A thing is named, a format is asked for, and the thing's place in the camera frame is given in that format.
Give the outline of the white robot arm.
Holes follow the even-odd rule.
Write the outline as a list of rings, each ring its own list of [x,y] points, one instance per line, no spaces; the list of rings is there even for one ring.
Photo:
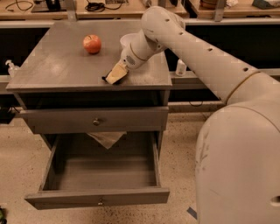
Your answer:
[[[280,224],[280,82],[186,31],[152,6],[105,76],[113,84],[172,50],[223,102],[202,126],[195,158],[199,224]]]

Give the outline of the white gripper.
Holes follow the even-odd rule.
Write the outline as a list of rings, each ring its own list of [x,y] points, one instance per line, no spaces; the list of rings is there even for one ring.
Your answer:
[[[105,77],[105,81],[109,84],[118,82],[128,73],[128,69],[139,68],[153,55],[161,53],[164,49],[163,45],[147,38],[144,32],[140,30],[124,47],[121,53],[121,62],[115,64]]]

